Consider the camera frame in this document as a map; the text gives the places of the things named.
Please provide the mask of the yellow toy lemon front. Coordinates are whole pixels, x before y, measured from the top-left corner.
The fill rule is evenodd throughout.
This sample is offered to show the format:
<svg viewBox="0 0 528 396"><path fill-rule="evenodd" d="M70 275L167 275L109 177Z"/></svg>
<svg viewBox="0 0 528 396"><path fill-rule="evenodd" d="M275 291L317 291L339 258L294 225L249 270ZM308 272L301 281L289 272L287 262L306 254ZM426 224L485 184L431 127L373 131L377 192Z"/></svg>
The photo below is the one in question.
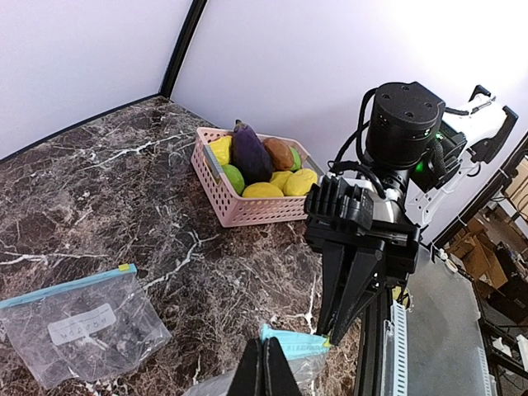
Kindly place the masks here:
<svg viewBox="0 0 528 396"><path fill-rule="evenodd" d="M287 179L282 190L285 196L305 196L317 182L318 174L314 170L302 168Z"/></svg>

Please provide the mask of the large clear zip bag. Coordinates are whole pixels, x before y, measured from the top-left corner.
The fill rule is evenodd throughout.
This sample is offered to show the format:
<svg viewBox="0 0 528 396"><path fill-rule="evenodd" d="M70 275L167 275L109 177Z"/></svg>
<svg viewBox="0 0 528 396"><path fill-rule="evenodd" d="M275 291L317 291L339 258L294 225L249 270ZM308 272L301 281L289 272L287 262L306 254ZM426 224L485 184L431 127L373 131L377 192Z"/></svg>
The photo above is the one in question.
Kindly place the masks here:
<svg viewBox="0 0 528 396"><path fill-rule="evenodd" d="M322 372L331 344L326 337L315 334L274 329L265 324L259 338L264 341L276 337L285 354L293 376L302 392ZM203 381L189 388L186 395L226 395L232 382L235 370Z"/></svg>

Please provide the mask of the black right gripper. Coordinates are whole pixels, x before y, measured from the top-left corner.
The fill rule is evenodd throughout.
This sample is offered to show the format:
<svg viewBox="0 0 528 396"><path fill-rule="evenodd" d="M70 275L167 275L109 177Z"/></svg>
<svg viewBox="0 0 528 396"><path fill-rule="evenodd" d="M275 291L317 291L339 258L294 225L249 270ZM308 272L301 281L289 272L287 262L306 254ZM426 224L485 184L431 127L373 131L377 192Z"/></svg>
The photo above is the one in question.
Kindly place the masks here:
<svg viewBox="0 0 528 396"><path fill-rule="evenodd" d="M305 198L305 239L322 254L317 334L330 335L333 346L386 281L404 285L416 270L420 227L405 213L408 183L408 175L382 175L380 197L365 179L324 176Z"/></svg>

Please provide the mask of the yellow toy lemon back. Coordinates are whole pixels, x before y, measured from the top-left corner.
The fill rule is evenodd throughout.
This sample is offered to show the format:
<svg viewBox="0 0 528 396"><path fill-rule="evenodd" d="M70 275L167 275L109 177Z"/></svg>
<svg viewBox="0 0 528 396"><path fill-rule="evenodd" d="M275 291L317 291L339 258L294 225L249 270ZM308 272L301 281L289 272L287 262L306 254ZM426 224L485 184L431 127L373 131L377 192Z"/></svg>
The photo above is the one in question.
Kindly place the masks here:
<svg viewBox="0 0 528 396"><path fill-rule="evenodd" d="M232 136L225 135L209 143L210 149L220 166L228 165L231 162L232 139Z"/></svg>

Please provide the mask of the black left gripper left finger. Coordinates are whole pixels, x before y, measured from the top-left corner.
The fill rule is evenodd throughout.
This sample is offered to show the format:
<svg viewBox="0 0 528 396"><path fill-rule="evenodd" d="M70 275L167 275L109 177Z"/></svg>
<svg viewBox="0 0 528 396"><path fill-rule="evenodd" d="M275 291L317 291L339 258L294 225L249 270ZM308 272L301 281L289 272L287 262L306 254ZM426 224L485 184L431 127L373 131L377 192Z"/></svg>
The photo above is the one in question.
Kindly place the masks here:
<svg viewBox="0 0 528 396"><path fill-rule="evenodd" d="M263 394L263 345L259 338L253 338L245 346L226 395L261 396Z"/></svg>

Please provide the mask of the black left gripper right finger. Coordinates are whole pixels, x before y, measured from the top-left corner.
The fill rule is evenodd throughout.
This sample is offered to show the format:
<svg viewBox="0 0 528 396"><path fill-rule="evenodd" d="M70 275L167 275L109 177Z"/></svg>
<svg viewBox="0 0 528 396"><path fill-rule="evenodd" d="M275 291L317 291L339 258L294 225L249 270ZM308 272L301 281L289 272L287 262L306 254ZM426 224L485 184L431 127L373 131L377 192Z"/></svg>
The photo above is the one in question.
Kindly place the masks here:
<svg viewBox="0 0 528 396"><path fill-rule="evenodd" d="M276 337L263 343L263 381L266 396L302 396Z"/></svg>

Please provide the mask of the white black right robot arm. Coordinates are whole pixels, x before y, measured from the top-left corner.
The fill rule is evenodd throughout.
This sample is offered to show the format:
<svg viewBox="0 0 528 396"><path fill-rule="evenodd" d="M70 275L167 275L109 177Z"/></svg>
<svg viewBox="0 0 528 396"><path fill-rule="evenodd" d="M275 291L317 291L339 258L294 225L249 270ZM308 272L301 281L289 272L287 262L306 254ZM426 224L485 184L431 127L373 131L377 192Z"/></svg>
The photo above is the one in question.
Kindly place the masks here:
<svg viewBox="0 0 528 396"><path fill-rule="evenodd" d="M307 244L322 257L317 332L336 346L384 292L404 287L421 234L446 198L499 153L517 114L483 87L450 108L419 82L363 97L356 131L304 202Z"/></svg>

